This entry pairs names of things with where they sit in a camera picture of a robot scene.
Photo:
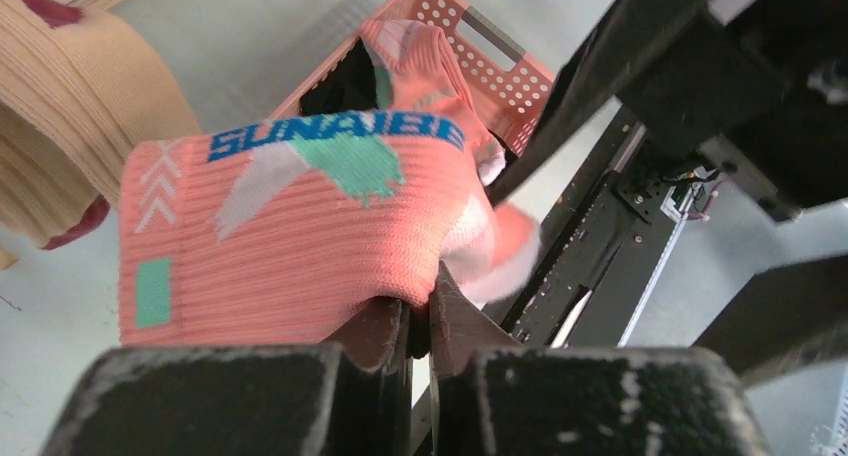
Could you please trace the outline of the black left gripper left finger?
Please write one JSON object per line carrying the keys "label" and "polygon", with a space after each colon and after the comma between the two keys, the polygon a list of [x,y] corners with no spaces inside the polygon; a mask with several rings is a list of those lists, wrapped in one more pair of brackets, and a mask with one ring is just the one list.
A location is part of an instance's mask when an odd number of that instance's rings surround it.
{"label": "black left gripper left finger", "polygon": [[400,300],[378,297],[322,343],[339,344],[348,358],[369,373],[395,373],[407,361],[410,308]]}

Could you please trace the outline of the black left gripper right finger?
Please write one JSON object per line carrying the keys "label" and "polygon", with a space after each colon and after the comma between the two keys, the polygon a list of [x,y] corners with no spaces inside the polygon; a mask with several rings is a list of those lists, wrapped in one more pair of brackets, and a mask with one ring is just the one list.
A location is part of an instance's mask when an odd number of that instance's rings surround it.
{"label": "black left gripper right finger", "polygon": [[431,369],[436,379],[462,374],[478,350],[519,347],[520,343],[460,291],[443,262],[429,296]]}

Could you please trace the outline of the maroon purple striped sock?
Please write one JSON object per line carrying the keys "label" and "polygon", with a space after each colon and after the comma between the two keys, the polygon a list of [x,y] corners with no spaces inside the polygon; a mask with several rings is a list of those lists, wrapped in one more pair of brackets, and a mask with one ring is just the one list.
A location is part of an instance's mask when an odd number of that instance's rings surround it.
{"label": "maroon purple striped sock", "polygon": [[1,0],[1,224],[39,249],[96,228],[138,144],[197,120],[158,53],[120,18]]}

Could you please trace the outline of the black blue white sock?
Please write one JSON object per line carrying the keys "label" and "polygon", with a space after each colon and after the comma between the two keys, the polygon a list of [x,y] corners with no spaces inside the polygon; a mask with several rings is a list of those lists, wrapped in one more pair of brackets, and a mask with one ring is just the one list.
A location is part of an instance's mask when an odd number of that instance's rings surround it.
{"label": "black blue white sock", "polygon": [[374,66],[360,39],[325,79],[300,98],[302,116],[377,107]]}

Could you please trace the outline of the pink green patterned sock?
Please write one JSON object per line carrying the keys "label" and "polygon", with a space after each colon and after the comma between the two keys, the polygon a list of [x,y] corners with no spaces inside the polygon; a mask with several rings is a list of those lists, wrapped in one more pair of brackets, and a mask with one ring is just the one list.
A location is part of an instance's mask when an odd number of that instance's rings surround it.
{"label": "pink green patterned sock", "polygon": [[368,20],[359,37],[374,67],[380,109],[433,113],[457,124],[487,186],[506,167],[505,150],[474,107],[444,31],[412,20]]}

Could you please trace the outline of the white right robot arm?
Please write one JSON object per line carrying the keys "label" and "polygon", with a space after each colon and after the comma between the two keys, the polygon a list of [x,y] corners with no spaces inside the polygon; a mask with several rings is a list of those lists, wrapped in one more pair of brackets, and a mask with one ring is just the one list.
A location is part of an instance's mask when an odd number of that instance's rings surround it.
{"label": "white right robot arm", "polygon": [[[654,137],[652,176],[671,176],[692,154],[754,198],[775,221],[847,197],[847,83],[826,73],[847,62],[847,0],[752,0],[729,23],[712,0],[615,0],[564,65],[496,202],[516,190],[615,96],[619,113]],[[565,251],[566,230],[589,212],[601,163],[625,136],[602,135],[549,213],[541,263],[527,289],[497,303],[503,329],[518,325],[531,296]],[[847,260],[769,270],[756,276],[696,340],[746,385],[847,357],[847,301],[831,296]]]}

